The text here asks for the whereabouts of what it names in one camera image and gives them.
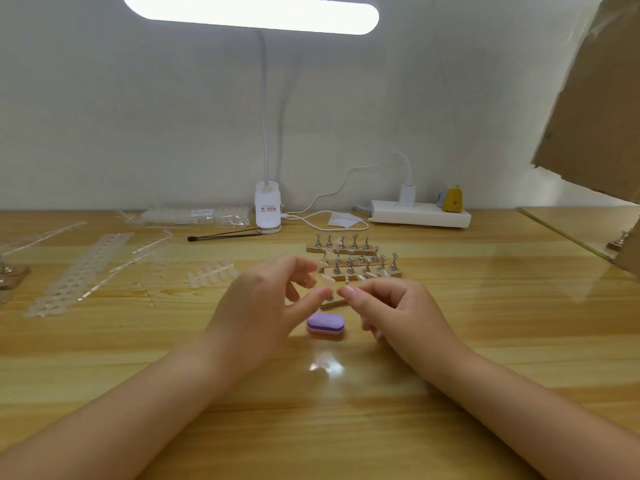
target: white light bar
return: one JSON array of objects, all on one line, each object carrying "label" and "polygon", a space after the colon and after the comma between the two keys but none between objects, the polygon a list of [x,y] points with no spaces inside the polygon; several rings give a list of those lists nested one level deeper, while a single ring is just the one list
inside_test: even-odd
[{"label": "white light bar", "polygon": [[138,15],[166,22],[364,35],[378,24],[372,5],[329,0],[124,0]]}]

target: forearm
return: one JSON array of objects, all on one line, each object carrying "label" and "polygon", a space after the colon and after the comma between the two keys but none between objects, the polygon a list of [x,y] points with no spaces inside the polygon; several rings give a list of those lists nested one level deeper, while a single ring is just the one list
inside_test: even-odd
[{"label": "forearm", "polygon": [[129,480],[220,393],[196,342],[0,456],[0,477]]},{"label": "forearm", "polygon": [[475,353],[434,385],[550,480],[640,472],[640,436]]}]

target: hand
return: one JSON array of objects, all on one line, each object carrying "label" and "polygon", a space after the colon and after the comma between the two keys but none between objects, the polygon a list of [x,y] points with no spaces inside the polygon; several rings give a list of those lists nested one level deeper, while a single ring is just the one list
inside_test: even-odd
[{"label": "hand", "polygon": [[[311,289],[317,265],[286,255],[241,274],[220,300],[200,343],[216,368],[216,379],[229,387],[260,366],[291,331],[332,295],[316,288],[300,299],[292,283]],[[285,305],[285,297],[292,305]]]},{"label": "hand", "polygon": [[455,335],[438,304],[420,283],[377,278],[338,290],[359,313],[362,329],[386,338],[423,379],[446,373],[469,349]]}]

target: white paper piece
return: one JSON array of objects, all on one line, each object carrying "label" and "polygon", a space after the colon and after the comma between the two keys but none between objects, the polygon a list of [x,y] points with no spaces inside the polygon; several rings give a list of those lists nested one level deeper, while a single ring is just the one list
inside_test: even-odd
[{"label": "white paper piece", "polygon": [[191,211],[191,217],[212,217],[213,209],[196,209]]},{"label": "white paper piece", "polygon": [[359,217],[344,212],[332,212],[329,219],[330,226],[338,226],[348,229],[355,226],[358,222],[363,222]]}]

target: white wall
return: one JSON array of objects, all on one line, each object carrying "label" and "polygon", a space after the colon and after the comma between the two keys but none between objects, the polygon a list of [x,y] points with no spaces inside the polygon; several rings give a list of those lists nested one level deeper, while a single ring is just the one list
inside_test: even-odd
[{"label": "white wall", "polygon": [[[530,161],[600,0],[366,0],[370,35],[268,32],[272,178],[287,208],[393,149],[419,200],[614,205]],[[151,22],[122,0],[0,0],[0,208],[251,203],[262,176],[247,29]],[[395,199],[401,161],[316,207]]]}]

